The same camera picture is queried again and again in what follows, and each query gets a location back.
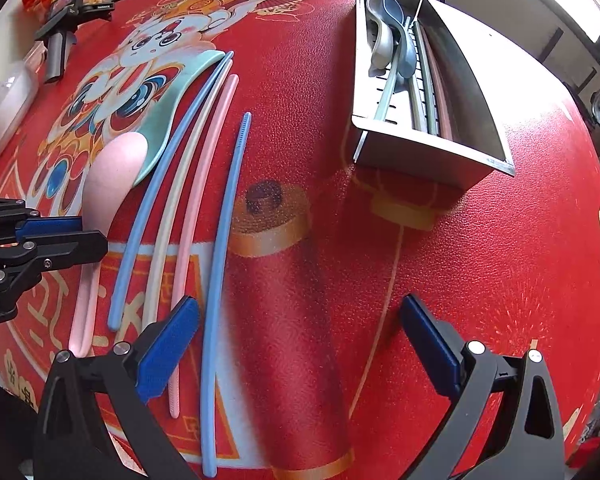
table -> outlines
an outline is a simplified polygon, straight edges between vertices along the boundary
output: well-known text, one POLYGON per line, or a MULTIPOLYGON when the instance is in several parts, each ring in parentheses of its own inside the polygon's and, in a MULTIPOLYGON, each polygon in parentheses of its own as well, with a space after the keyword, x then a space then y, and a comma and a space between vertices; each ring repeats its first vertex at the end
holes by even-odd
MULTIPOLYGON (((240 83, 205 190, 187 291, 204 303, 245 111, 253 123, 238 203, 258 183, 267 189, 280 184, 286 200, 310 205, 298 213, 310 218, 310 227, 298 244, 274 255, 273 266, 229 254, 216 402, 220 479, 398 478, 447 407, 400 329, 397 308, 412 291, 467 340, 512 355, 537 346, 557 392, 567 454, 574 449, 600 389, 600 165, 554 76, 485 25, 443 4, 436 8, 456 24, 453 32, 506 131, 515 178, 492 173, 459 197, 435 183, 350 163, 344 146, 354 0, 123 0, 112 22, 80 29, 65 78, 41 90, 0 158, 0 196, 25 198, 43 215, 78 214, 94 155, 120 131, 141 131, 160 85, 177 78, 185 49, 212 48, 205 43, 211 42, 235 51, 240 83), (212 24, 188 27, 191 13, 211 16, 212 24), (219 15, 224 18, 215 21, 219 15), (157 22, 181 36, 143 49, 146 41, 139 42, 149 36, 143 31, 157 22), (142 53, 138 62, 129 56, 134 47, 142 53), (84 86, 107 73, 119 78, 118 86, 86 98, 84 86), (160 84, 149 85, 151 77, 160 84), (151 97, 134 102, 131 87, 151 97), (125 114, 121 95, 128 100, 125 114), (279 355, 285 358, 270 358, 279 355)), ((201 84, 187 91, 176 118, 201 84)), ((173 162, 167 183, 175 169, 173 162)), ((96 354, 135 339, 139 329, 168 184, 144 233, 120 332, 109 332, 106 316, 146 186, 145 180, 130 193, 109 233, 96 354)), ((171 236, 160 317, 170 304, 183 209, 184 202, 171 236)), ((68 341, 78 275, 77 268, 46 273, 21 298, 18 317, 0 325, 0 375, 35 405, 55 352, 68 341)), ((181 417, 170 418, 166 396, 150 402, 198 469, 201 336, 181 366, 181 417)), ((493 419, 495 407, 491 402, 485 420, 493 419)), ((122 438, 106 401, 102 409, 113 435, 122 438)), ((476 441, 485 438, 481 426, 476 441)), ((470 446, 463 464, 477 453, 478 446, 470 446)))

light blue spoon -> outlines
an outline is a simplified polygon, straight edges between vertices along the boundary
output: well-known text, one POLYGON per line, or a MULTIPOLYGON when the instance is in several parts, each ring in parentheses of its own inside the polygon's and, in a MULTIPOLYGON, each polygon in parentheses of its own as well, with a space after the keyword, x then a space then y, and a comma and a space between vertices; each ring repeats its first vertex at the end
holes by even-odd
POLYGON ((398 57, 398 74, 408 79, 416 72, 416 49, 406 30, 411 19, 407 18, 407 23, 404 23, 404 12, 397 0, 382 0, 381 11, 387 25, 400 34, 399 43, 402 48, 398 57))

blue chopstick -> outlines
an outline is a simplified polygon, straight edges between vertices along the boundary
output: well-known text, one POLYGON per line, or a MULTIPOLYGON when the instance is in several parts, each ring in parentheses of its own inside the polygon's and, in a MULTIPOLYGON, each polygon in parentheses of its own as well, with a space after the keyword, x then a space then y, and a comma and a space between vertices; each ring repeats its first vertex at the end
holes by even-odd
POLYGON ((129 280, 131 279, 131 273, 134 270, 134 263, 136 262, 136 256, 138 255, 138 250, 142 241, 142 235, 144 234, 144 228, 146 227, 146 223, 149 219, 151 209, 154 207, 155 198, 160 191, 160 186, 164 180, 164 175, 169 169, 171 159, 173 159, 173 155, 178 149, 178 145, 180 144, 182 137, 184 137, 184 134, 198 112, 200 105, 206 98, 206 95, 211 90, 211 87, 215 84, 216 79, 218 79, 218 76, 222 72, 224 66, 233 56, 233 51, 227 52, 222 61, 218 63, 218 66, 216 66, 211 76, 209 76, 209 79, 207 79, 203 84, 200 92, 193 100, 187 112, 184 114, 180 124, 178 124, 178 127, 169 140, 169 143, 167 144, 160 161, 155 167, 154 176, 152 176, 149 187, 142 198, 142 203, 138 209, 136 220, 134 221, 134 225, 129 233, 129 239, 126 243, 125 252, 122 255, 122 261, 120 261, 120 268, 118 270, 118 276, 116 277, 116 285, 114 286, 113 294, 111 295, 111 304, 109 306, 109 318, 107 319, 107 325, 112 332, 117 332, 122 324, 122 314, 125 309, 126 292, 129 288, 129 280))
POLYGON ((220 296, 224 279, 224 261, 229 243, 229 228, 234 212, 235 191, 238 187, 240 166, 244 147, 251 126, 251 113, 245 113, 235 141, 234 158, 224 189, 222 209, 214 244, 209 276, 209 292, 206 300, 205 332, 202 339, 202 370, 200 373, 200 447, 202 450, 202 472, 214 477, 216 466, 216 356, 218 355, 218 327, 220 321, 220 296))

pink chopstick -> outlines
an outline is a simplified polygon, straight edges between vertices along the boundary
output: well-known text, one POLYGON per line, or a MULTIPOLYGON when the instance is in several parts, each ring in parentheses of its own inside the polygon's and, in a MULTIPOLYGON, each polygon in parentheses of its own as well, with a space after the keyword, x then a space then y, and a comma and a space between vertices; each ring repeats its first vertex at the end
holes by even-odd
MULTIPOLYGON (((178 258, 176 260, 176 270, 173 276, 173 291, 171 294, 171 309, 178 304, 184 295, 184 288, 187 282, 187 271, 189 270, 189 253, 193 243, 193 234, 196 230, 200 203, 202 194, 205 190, 206 178, 211 168, 211 160, 214 158, 214 152, 218 145, 220 132, 224 125, 224 118, 229 111, 231 100, 234 98, 235 88, 238 86, 238 76, 231 74, 224 84, 222 94, 218 100, 218 106, 214 113, 209 130, 206 133, 205 143, 200 153, 200 160, 196 168, 196 174, 193 177, 189 201, 182 225, 182 234, 180 235, 180 246, 178 247, 178 258)), ((178 367, 169 378, 169 412, 173 418, 180 416, 180 375, 178 367)))

white plastic container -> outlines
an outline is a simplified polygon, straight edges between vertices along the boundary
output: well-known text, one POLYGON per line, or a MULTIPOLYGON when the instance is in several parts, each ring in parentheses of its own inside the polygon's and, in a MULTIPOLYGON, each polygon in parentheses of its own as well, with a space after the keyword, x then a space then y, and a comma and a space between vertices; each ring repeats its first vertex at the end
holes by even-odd
POLYGON ((22 122, 38 93, 37 68, 44 46, 37 44, 23 61, 12 63, 0 80, 0 154, 22 122))

